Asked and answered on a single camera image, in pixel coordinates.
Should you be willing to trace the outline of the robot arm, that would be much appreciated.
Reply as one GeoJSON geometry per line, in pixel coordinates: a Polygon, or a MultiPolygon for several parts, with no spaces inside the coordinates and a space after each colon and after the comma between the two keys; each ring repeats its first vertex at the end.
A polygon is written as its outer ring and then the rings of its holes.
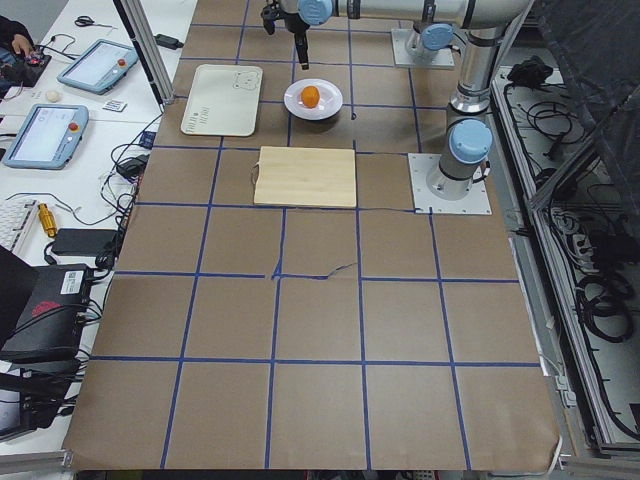
{"type": "Polygon", "coordinates": [[[433,23],[415,27],[407,41],[407,51],[416,63],[433,64],[438,56],[449,50],[454,28],[447,23],[433,23]]]}
{"type": "Polygon", "coordinates": [[[268,34],[281,20],[294,35],[298,61],[309,68],[307,30],[332,17],[350,20],[385,19],[411,21],[414,41],[424,39],[425,28],[448,24],[466,33],[462,65],[447,112],[447,124],[454,120],[482,120],[490,104],[490,84],[501,44],[512,22],[524,19],[530,1],[267,1],[261,11],[268,34]]]}

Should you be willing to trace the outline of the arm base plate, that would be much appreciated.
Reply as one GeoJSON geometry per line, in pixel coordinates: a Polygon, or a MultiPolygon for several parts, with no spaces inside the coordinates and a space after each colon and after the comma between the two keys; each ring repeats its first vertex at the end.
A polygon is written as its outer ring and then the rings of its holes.
{"type": "Polygon", "coordinates": [[[452,180],[439,168],[439,154],[409,153],[414,211],[434,215],[491,215],[486,183],[452,180]]]}
{"type": "Polygon", "coordinates": [[[391,44],[396,67],[431,70],[455,68],[454,56],[448,47],[440,50],[426,49],[420,35],[413,29],[392,29],[391,44]]]}

